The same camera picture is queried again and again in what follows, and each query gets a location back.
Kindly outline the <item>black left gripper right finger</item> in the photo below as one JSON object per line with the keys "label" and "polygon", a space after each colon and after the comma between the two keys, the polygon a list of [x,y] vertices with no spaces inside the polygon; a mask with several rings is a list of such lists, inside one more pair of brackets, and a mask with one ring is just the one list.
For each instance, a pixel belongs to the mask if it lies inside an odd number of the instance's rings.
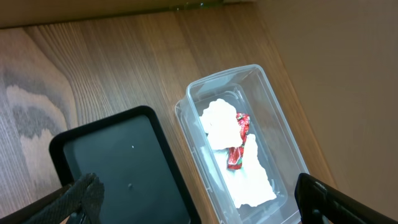
{"label": "black left gripper right finger", "polygon": [[306,173],[298,175],[294,196],[303,224],[397,224],[397,221]]}

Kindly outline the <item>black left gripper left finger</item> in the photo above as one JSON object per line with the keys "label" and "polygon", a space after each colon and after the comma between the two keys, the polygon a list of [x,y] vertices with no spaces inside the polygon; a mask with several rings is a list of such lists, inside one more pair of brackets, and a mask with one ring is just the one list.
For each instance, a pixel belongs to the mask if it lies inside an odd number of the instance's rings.
{"label": "black left gripper left finger", "polygon": [[1,218],[1,223],[100,223],[104,184],[94,173],[81,176],[44,198]]}

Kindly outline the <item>red candy wrapper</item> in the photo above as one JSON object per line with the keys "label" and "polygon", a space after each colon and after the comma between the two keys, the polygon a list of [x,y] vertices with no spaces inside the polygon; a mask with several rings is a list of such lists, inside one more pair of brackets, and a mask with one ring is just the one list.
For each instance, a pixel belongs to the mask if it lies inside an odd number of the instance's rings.
{"label": "red candy wrapper", "polygon": [[244,147],[251,124],[250,116],[246,113],[237,113],[236,119],[239,125],[239,146],[228,149],[227,169],[238,170],[243,165]]}

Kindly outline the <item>white paper napkin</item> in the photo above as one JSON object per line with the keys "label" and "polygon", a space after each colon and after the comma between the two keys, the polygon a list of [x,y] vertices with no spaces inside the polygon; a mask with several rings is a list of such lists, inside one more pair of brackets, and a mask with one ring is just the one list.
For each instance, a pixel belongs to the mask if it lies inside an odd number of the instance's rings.
{"label": "white paper napkin", "polygon": [[219,98],[203,110],[200,122],[212,150],[239,146],[239,125],[236,108]]}
{"label": "white paper napkin", "polygon": [[243,205],[256,207],[276,198],[276,194],[268,181],[266,170],[260,165],[257,156],[258,145],[255,134],[248,134],[247,136],[242,167],[238,170],[227,168],[228,150],[223,142],[215,139],[208,139],[208,141],[217,168],[221,172],[221,176],[219,176],[216,169],[212,167],[210,168],[210,175],[220,188],[223,186],[221,180],[224,180],[236,208]]}

